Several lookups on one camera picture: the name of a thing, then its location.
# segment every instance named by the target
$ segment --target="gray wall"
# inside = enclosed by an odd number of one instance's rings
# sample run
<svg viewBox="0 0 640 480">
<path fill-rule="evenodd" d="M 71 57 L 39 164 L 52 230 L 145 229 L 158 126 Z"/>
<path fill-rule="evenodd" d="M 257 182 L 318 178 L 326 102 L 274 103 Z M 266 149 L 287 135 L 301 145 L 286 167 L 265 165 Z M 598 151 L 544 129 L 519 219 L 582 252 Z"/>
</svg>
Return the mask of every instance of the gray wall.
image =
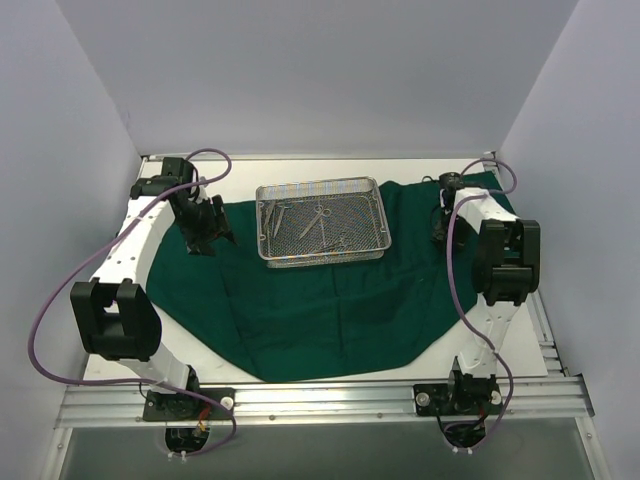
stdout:
<svg viewBox="0 0 640 480">
<path fill-rule="evenodd" d="M 615 478 L 638 478 L 640 3 L 581 0 L 506 139 L 543 228 L 541 290 Z"/>
<path fill-rule="evenodd" d="M 474 155 L 576 0 L 58 0 L 142 153 Z"/>
<path fill-rule="evenodd" d="M 0 477 L 37 478 L 62 388 L 26 355 L 29 327 L 61 277 L 116 232 L 139 159 L 53 0 L 0 3 Z M 68 295 L 38 351 L 77 374 Z"/>
</svg>

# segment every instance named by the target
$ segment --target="dark green fabric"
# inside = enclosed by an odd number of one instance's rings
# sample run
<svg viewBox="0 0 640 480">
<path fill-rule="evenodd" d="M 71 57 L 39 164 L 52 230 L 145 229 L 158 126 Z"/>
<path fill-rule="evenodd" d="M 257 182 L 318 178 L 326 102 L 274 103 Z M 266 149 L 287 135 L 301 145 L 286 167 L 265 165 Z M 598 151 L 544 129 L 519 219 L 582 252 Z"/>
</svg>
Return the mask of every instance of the dark green fabric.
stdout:
<svg viewBox="0 0 640 480">
<path fill-rule="evenodd" d="M 498 188 L 492 174 L 470 175 Z M 393 244 L 380 260 L 269 269 L 258 256 L 255 202 L 226 206 L 239 242 L 217 256 L 187 255 L 174 226 L 156 254 L 147 294 L 218 355 L 268 382 L 287 382 L 404 366 L 458 320 L 444 254 L 430 241 L 434 183 L 380 187 Z M 503 196 L 498 201 L 505 207 Z M 474 237 L 456 256 L 465 309 Z"/>
</svg>

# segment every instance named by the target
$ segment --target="table surface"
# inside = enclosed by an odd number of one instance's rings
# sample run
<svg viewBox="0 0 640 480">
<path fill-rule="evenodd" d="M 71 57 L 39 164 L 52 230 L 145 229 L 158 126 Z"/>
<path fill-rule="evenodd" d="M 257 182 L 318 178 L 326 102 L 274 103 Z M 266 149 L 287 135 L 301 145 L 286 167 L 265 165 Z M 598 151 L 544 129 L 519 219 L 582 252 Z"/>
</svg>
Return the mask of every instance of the table surface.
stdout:
<svg viewBox="0 0 640 480">
<path fill-rule="evenodd" d="M 221 194 L 225 203 L 231 203 L 254 200 L 257 187 L 278 183 L 368 176 L 375 178 L 379 184 L 388 180 L 409 184 L 419 182 L 424 175 L 436 178 L 444 172 L 461 171 L 470 161 L 470 159 L 240 160 L 234 162 L 233 170 L 227 178 L 209 185 L 207 193 L 210 196 Z M 225 168 L 223 162 L 212 159 L 194 163 L 200 175 L 207 178 L 218 175 Z M 147 162 L 141 170 L 141 176 L 157 175 L 160 173 L 161 166 L 161 162 Z M 481 171 L 483 171 L 482 166 L 477 165 L 469 173 Z M 201 383 L 254 383 L 260 381 L 218 356 L 169 315 L 159 308 L 157 310 L 162 320 L 162 342 L 180 361 L 195 368 Z M 459 321 L 427 348 L 422 355 L 402 368 L 350 375 L 340 377 L 339 380 L 382 381 L 447 378 L 454 356 L 457 355 L 468 338 L 469 332 Z M 503 344 L 502 355 L 516 377 L 547 375 L 544 358 L 526 305 L 520 308 L 511 322 Z M 106 361 L 98 355 L 90 355 L 84 378 L 97 380 L 131 377 L 132 375 L 134 375 L 133 372 L 116 362 Z M 498 375 L 505 375 L 501 366 L 498 368 Z"/>
</svg>

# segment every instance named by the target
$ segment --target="purple hose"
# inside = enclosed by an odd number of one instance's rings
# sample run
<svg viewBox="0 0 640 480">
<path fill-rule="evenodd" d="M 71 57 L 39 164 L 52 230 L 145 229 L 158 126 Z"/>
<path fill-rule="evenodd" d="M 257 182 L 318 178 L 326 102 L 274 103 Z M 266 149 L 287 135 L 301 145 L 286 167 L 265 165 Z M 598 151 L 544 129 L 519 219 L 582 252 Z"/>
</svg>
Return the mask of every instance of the purple hose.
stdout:
<svg viewBox="0 0 640 480">
<path fill-rule="evenodd" d="M 469 165 L 467 165 L 464 170 L 462 170 L 462 174 L 461 175 L 464 175 L 465 172 L 467 170 L 469 170 L 469 168 L 472 167 L 473 165 L 476 165 L 478 163 L 489 162 L 489 161 L 497 163 L 498 165 L 500 165 L 500 166 L 504 167 L 506 170 L 508 170 L 509 173 L 511 174 L 511 177 L 513 178 L 513 185 L 511 185 L 511 187 L 509 189 L 507 189 L 507 190 L 489 190 L 488 192 L 490 194 L 493 194 L 493 193 L 507 194 L 507 193 L 513 192 L 516 189 L 516 186 L 518 185 L 518 178 L 516 177 L 516 174 L 513 171 L 513 169 L 509 165 L 507 165 L 506 163 L 504 163 L 501 160 L 494 160 L 494 159 L 488 160 L 488 159 L 485 159 L 485 158 L 481 158 L 479 160 L 475 160 L 475 161 L 471 162 Z M 469 450 L 473 450 L 473 449 L 476 449 L 476 448 L 480 447 L 485 442 L 487 442 L 487 440 L 489 440 L 489 438 L 493 435 L 494 431 L 496 430 L 496 428 L 500 424 L 500 421 L 504 417 L 504 415 L 505 415 L 505 413 L 507 411 L 507 408 L 509 407 L 509 403 L 511 402 L 511 398 L 513 397 L 513 390 L 514 390 L 514 387 L 515 387 L 515 382 L 514 382 L 514 378 L 513 378 L 513 372 L 509 368 L 509 365 L 507 365 L 507 362 L 505 362 L 504 359 L 502 358 L 502 356 L 500 356 L 500 354 L 498 352 L 496 352 L 496 347 L 493 344 L 493 342 L 486 335 L 484 335 L 482 332 L 480 332 L 478 329 L 476 329 L 471 324 L 469 319 L 467 318 L 467 316 L 466 316 L 466 314 L 464 312 L 464 309 L 462 308 L 462 305 L 460 304 L 460 299 L 458 298 L 458 292 L 456 290 L 456 281 L 455 281 L 455 277 L 453 275 L 453 231 L 454 231 L 456 217 L 458 216 L 458 212 L 460 211 L 460 208 L 462 208 L 462 206 L 465 203 L 470 202 L 472 200 L 480 200 L 480 199 L 485 198 L 485 197 L 486 197 L 486 194 L 473 195 L 473 196 L 470 196 L 470 197 L 465 197 L 462 200 L 460 200 L 460 202 L 455 206 L 455 208 L 453 209 L 453 212 L 451 213 L 451 219 L 449 220 L 449 228 L 447 229 L 447 253 L 446 253 L 446 256 L 447 256 L 447 278 L 449 279 L 449 289 L 451 290 L 451 298 L 453 299 L 453 304 L 456 307 L 456 311 L 458 312 L 458 315 L 460 315 L 460 319 L 465 324 L 465 326 L 469 330 L 471 330 L 471 332 L 474 335 L 476 335 L 480 339 L 484 340 L 484 342 L 493 351 L 493 354 L 495 355 L 496 360 L 498 360 L 498 362 L 500 362 L 500 364 L 504 367 L 505 372 L 507 372 L 507 378 L 509 380 L 509 393 L 507 393 L 507 396 L 504 399 L 504 402 L 502 404 L 502 410 L 498 414 L 498 417 L 496 418 L 496 421 L 495 421 L 493 427 L 491 427 L 491 430 L 489 430 L 487 435 L 483 439 L 481 439 L 478 443 L 476 443 L 473 447 L 471 447 Z M 447 425 L 447 427 L 453 427 L 453 426 L 460 425 L 460 424 L 465 424 L 465 423 L 467 423 L 467 422 L 456 422 L 456 423 Z"/>
<path fill-rule="evenodd" d="M 100 250 L 98 250 L 96 253 L 94 253 L 89 258 L 87 258 L 84 262 L 82 262 L 80 265 L 78 265 L 71 273 L 69 273 L 69 275 L 67 275 L 67 277 L 60 283 L 60 285 L 58 285 L 53 290 L 53 292 L 45 300 L 45 302 L 42 305 L 42 307 L 40 307 L 40 310 L 38 311 L 38 314 L 36 315 L 36 318 L 33 321 L 33 325 L 31 326 L 31 331 L 29 332 L 29 340 L 28 340 L 28 343 L 27 343 L 27 353 L 29 355 L 29 361 L 31 362 L 31 365 L 33 365 L 33 368 L 35 368 L 38 371 L 38 373 L 40 373 L 42 376 L 48 378 L 49 380 L 53 380 L 54 382 L 62 383 L 64 385 L 82 385 L 82 386 L 87 386 L 87 387 L 99 387 L 99 386 L 105 386 L 105 385 L 118 385 L 118 384 L 123 384 L 123 383 L 134 383 L 134 384 L 135 383 L 144 383 L 144 384 L 147 384 L 147 385 L 158 385 L 158 386 L 160 386 L 162 388 L 165 388 L 167 390 L 171 390 L 171 391 L 176 392 L 176 393 L 182 393 L 184 395 L 188 395 L 190 397 L 193 397 L 193 398 L 196 398 L 196 399 L 201 400 L 203 402 L 206 402 L 206 403 L 210 404 L 211 406 L 213 406 L 213 407 L 215 407 L 215 408 L 217 408 L 219 410 L 222 410 L 226 414 L 228 414 L 229 419 L 231 420 L 231 432 L 226 437 L 224 437 L 222 440 L 220 440 L 218 442 L 215 442 L 215 443 L 213 443 L 211 445 L 207 445 L 202 450 L 199 450 L 197 452 L 189 453 L 189 454 L 187 454 L 187 456 L 201 455 L 203 453 L 210 452 L 210 451 L 214 450 L 215 448 L 217 448 L 217 447 L 219 447 L 221 445 L 224 445 L 229 440 L 231 440 L 231 438 L 235 435 L 236 430 L 237 430 L 237 423 L 236 423 L 235 417 L 233 416 L 233 413 L 231 413 L 230 410 L 228 410 L 225 407 L 223 407 L 220 403 L 218 403 L 215 400 L 212 400 L 212 399 L 210 399 L 208 397 L 205 397 L 204 395 L 200 395 L 199 393 L 195 393 L 195 392 L 190 392 L 190 391 L 184 390 L 182 388 L 177 388 L 177 387 L 174 387 L 172 385 L 167 385 L 165 383 L 158 383 L 157 381 L 149 379 L 149 378 L 113 378 L 113 379 L 110 379 L 110 380 L 80 380 L 80 379 L 61 377 L 59 375 L 51 373 L 46 368 L 44 368 L 44 366 L 40 363 L 40 361 L 38 360 L 38 357 L 36 356 L 35 342 L 36 342 L 36 334 L 38 333 L 38 328 L 40 327 L 40 324 L 42 323 L 42 319 L 44 318 L 44 315 L 47 313 L 47 310 L 49 309 L 49 307 L 51 306 L 51 304 L 53 303 L 55 298 L 60 294 L 62 289 L 65 286 L 67 286 L 69 284 L 69 282 L 71 282 L 71 280 L 73 280 L 74 277 L 78 273 L 80 273 L 82 270 L 84 270 L 89 264 L 91 264 L 93 261 L 97 260 L 102 255 L 104 255 L 107 252 L 109 252 L 113 247 L 118 245 L 127 235 L 129 235 L 131 233 L 131 231 L 136 227 L 136 225 L 138 225 L 138 223 L 140 223 L 140 218 L 146 216 L 147 213 L 149 213 L 158 203 L 160 203 L 162 200 L 167 198 L 172 193 L 175 193 L 177 191 L 184 190 L 184 189 L 187 189 L 187 188 L 194 188 L 194 187 L 201 187 L 201 186 L 209 185 L 211 183 L 214 183 L 214 182 L 217 182 L 219 180 L 222 180 L 227 175 L 229 175 L 229 172 L 231 171 L 231 158 L 229 158 L 229 156 L 226 153 L 224 153 L 223 151 L 218 150 L 216 148 L 201 148 L 200 150 L 196 150 L 195 152 L 190 153 L 186 157 L 185 160 L 191 160 L 196 155 L 198 155 L 200 153 L 205 153 L 205 152 L 217 153 L 217 154 L 221 155 L 227 161 L 227 169 L 221 175 L 218 175 L 217 177 L 210 178 L 210 179 L 207 179 L 207 180 L 202 180 L 202 181 L 195 181 L 195 182 L 187 183 L 187 184 L 184 184 L 184 185 L 178 185 L 176 187 L 170 188 L 169 190 L 166 190 L 165 192 L 161 193 L 156 198 L 154 198 L 149 203 L 149 205 L 147 205 L 145 208 L 143 208 L 140 211 L 140 213 L 138 214 L 137 218 L 134 218 L 133 221 L 127 226 L 127 228 L 125 228 L 116 238 L 114 238 L 112 241 L 110 241 L 107 245 L 102 247 Z"/>
</svg>

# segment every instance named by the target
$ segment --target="purple cable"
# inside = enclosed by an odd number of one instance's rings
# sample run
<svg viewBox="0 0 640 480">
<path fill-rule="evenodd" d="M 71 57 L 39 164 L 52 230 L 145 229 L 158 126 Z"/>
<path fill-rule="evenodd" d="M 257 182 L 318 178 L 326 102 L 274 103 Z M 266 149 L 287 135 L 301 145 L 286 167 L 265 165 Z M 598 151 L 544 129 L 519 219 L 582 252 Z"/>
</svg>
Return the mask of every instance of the purple cable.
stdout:
<svg viewBox="0 0 640 480">
<path fill-rule="evenodd" d="M 158 195 L 156 198 L 154 198 L 149 203 L 149 205 L 147 205 L 145 208 L 143 208 L 140 211 L 140 213 L 138 214 L 137 218 L 134 218 L 133 221 L 129 224 L 129 226 L 127 226 L 127 228 L 125 228 L 116 238 L 114 238 L 112 241 L 110 241 L 107 245 L 102 247 L 100 250 L 98 250 L 96 253 L 94 253 L 89 258 L 87 258 L 84 262 L 82 262 L 80 265 L 78 265 L 69 275 L 67 275 L 67 277 L 60 283 L 60 285 L 58 285 L 53 290 L 53 292 L 45 300 L 45 302 L 42 305 L 42 307 L 40 307 L 40 310 L 38 311 L 38 314 L 36 315 L 36 318 L 33 321 L 33 325 L 31 326 L 31 331 L 29 332 L 29 340 L 28 340 L 28 343 L 27 343 L 27 353 L 29 355 L 29 361 L 31 362 L 31 365 L 33 365 L 33 368 L 35 368 L 38 371 L 38 373 L 40 373 L 42 376 L 48 378 L 49 380 L 53 380 L 54 382 L 62 383 L 64 385 L 81 385 L 81 386 L 87 386 L 87 387 L 99 387 L 99 386 L 105 386 L 105 385 L 118 385 L 118 384 L 123 384 L 123 383 L 144 383 L 144 384 L 147 384 L 147 385 L 154 385 L 154 386 L 157 385 L 157 386 L 160 386 L 160 387 L 165 388 L 167 390 L 171 390 L 171 391 L 176 392 L 176 393 L 181 393 L 181 394 L 184 394 L 184 395 L 188 395 L 190 397 L 193 397 L 193 398 L 196 398 L 196 399 L 201 400 L 203 402 L 206 402 L 206 403 L 210 404 L 211 406 L 213 406 L 213 407 L 215 407 L 217 409 L 220 409 L 220 410 L 224 411 L 226 414 L 228 414 L 229 419 L 231 420 L 231 432 L 226 437 L 224 437 L 222 440 L 219 440 L 219 441 L 217 441 L 215 443 L 212 443 L 211 445 L 207 445 L 204 448 L 202 448 L 202 450 L 199 450 L 197 452 L 189 453 L 189 454 L 187 454 L 187 456 L 201 455 L 203 453 L 210 452 L 210 451 L 220 447 L 221 445 L 224 445 L 229 440 L 231 440 L 231 438 L 233 438 L 233 436 L 235 435 L 236 430 L 237 430 L 237 423 L 236 423 L 235 417 L 233 416 L 233 413 L 231 413 L 230 410 L 228 410 L 225 407 L 223 407 L 220 403 L 218 403 L 215 400 L 212 400 L 212 399 L 210 399 L 208 397 L 205 397 L 204 395 L 200 395 L 199 393 L 195 393 L 195 392 L 190 392 L 190 391 L 184 390 L 182 388 L 177 388 L 177 387 L 174 387 L 172 385 L 165 384 L 164 382 L 158 383 L 157 381 L 152 380 L 150 378 L 113 378 L 113 379 L 110 379 L 110 380 L 80 380 L 80 379 L 73 379 L 73 378 L 66 378 L 66 377 L 58 376 L 58 375 L 48 371 L 40 363 L 40 361 L 38 360 L 38 358 L 36 356 L 35 342 L 36 342 L 36 334 L 38 333 L 38 328 L 40 327 L 40 324 L 42 323 L 42 319 L 44 318 L 45 313 L 47 313 L 47 310 L 49 309 L 49 307 L 51 306 L 51 304 L 53 303 L 55 298 L 60 294 L 62 289 L 65 286 L 67 286 L 69 284 L 69 282 L 71 282 L 71 280 L 73 280 L 74 277 L 78 273 L 80 273 L 82 270 L 84 270 L 89 264 L 91 264 L 93 261 L 95 261 L 98 258 L 100 258 L 105 253 L 109 252 L 113 247 L 118 245 L 127 235 L 129 235 L 131 233 L 131 231 L 136 227 L 136 225 L 138 225 L 138 223 L 140 223 L 140 218 L 145 217 L 147 215 L 147 213 L 149 213 L 158 203 L 160 203 L 162 200 L 167 198 L 172 193 L 175 193 L 177 191 L 184 190 L 184 189 L 187 189 L 187 188 L 194 188 L 194 187 L 201 187 L 201 186 L 209 185 L 211 183 L 214 183 L 214 182 L 217 182 L 219 180 L 222 180 L 227 175 L 229 175 L 229 172 L 231 171 L 231 158 L 229 158 L 229 156 L 226 153 L 224 153 L 223 151 L 218 150 L 216 148 L 201 148 L 200 150 L 196 150 L 195 152 L 191 152 L 189 155 L 187 155 L 185 160 L 187 160 L 187 161 L 191 160 L 196 155 L 199 155 L 200 153 L 205 153 L 205 152 L 207 152 L 207 153 L 208 152 L 217 153 L 218 155 L 221 155 L 227 161 L 227 169 L 221 175 L 218 175 L 217 177 L 210 178 L 208 180 L 205 179 L 205 180 L 202 180 L 202 181 L 195 181 L 195 182 L 192 182 L 192 183 L 186 183 L 186 184 L 183 184 L 183 185 L 178 185 L 176 187 L 173 187 L 173 188 L 170 188 L 169 190 L 164 191 L 163 193 Z"/>
<path fill-rule="evenodd" d="M 486 158 L 481 158 L 479 160 L 474 160 L 473 162 L 471 162 L 469 165 L 467 165 L 464 170 L 462 170 L 461 175 L 464 175 L 467 170 L 469 170 L 469 168 L 471 168 L 472 166 L 478 164 L 478 163 L 484 163 L 484 162 L 495 162 L 498 165 L 500 165 L 501 167 L 504 167 L 506 170 L 509 171 L 509 173 L 511 174 L 511 177 L 513 179 L 513 185 L 511 185 L 510 188 L 508 188 L 507 190 L 488 190 L 488 192 L 490 194 L 493 193 L 501 193 L 501 194 L 507 194 L 507 193 L 511 193 L 513 192 L 516 187 L 518 186 L 518 177 L 516 177 L 516 173 L 513 171 L 513 169 L 507 165 L 506 163 L 504 163 L 501 160 L 495 160 L 495 159 L 486 159 Z M 453 231 L 454 231 L 454 226 L 455 226 L 455 220 L 456 217 L 458 216 L 458 212 L 460 211 L 460 208 L 462 208 L 462 206 L 467 203 L 470 202 L 472 200 L 480 200 L 482 198 L 485 198 L 486 194 L 482 194 L 482 195 L 472 195 L 470 197 L 465 197 L 462 200 L 460 200 L 460 202 L 455 206 L 455 208 L 453 209 L 453 212 L 451 213 L 451 219 L 449 220 L 449 227 L 447 229 L 447 277 L 449 279 L 449 289 L 451 290 L 451 298 L 453 299 L 453 304 L 456 307 L 456 311 L 458 312 L 458 315 L 460 315 L 460 319 L 462 320 L 462 322 L 465 324 L 465 326 L 477 337 L 479 337 L 481 340 L 483 340 L 488 346 L 489 348 L 493 351 L 493 354 L 496 357 L 496 360 L 498 360 L 498 362 L 500 362 L 500 364 L 503 366 L 505 372 L 507 372 L 507 378 L 509 380 L 509 393 L 507 393 L 507 396 L 505 397 L 505 400 L 502 404 L 502 410 L 500 411 L 500 413 L 498 414 L 498 417 L 496 418 L 496 421 L 493 425 L 493 427 L 491 427 L 491 430 L 489 430 L 489 432 L 487 433 L 487 435 L 482 438 L 478 443 L 476 443 L 473 447 L 470 447 L 468 450 L 474 450 L 478 447 L 480 447 L 481 445 L 483 445 L 494 433 L 494 431 L 496 430 L 496 428 L 498 427 L 498 425 L 500 424 L 500 422 L 502 421 L 502 417 L 504 417 L 505 413 L 507 412 L 507 408 L 509 407 L 509 403 L 511 402 L 511 398 L 513 397 L 513 390 L 515 388 L 515 382 L 514 382 L 514 378 L 513 378 L 513 372 L 511 371 L 511 369 L 509 368 L 509 365 L 507 365 L 507 362 L 505 362 L 505 360 L 502 358 L 502 356 L 496 352 L 496 347 L 493 344 L 493 342 L 489 339 L 489 337 L 487 337 L 486 335 L 484 335 L 482 332 L 480 332 L 477 328 L 475 328 L 471 322 L 469 321 L 469 319 L 467 318 L 464 309 L 462 308 L 462 305 L 460 304 L 460 299 L 458 298 L 458 292 L 456 290 L 456 281 L 455 281 L 455 277 L 453 275 Z M 463 424 L 468 424 L 469 422 L 455 422 L 455 423 L 451 423 L 449 425 L 447 425 L 447 427 L 445 427 L 445 432 L 447 431 L 448 428 L 453 428 L 454 426 L 457 425 L 463 425 Z M 451 447 L 455 447 L 455 445 L 452 445 L 451 443 L 448 442 L 448 440 L 445 437 L 445 441 L 447 442 L 447 444 Z"/>
</svg>

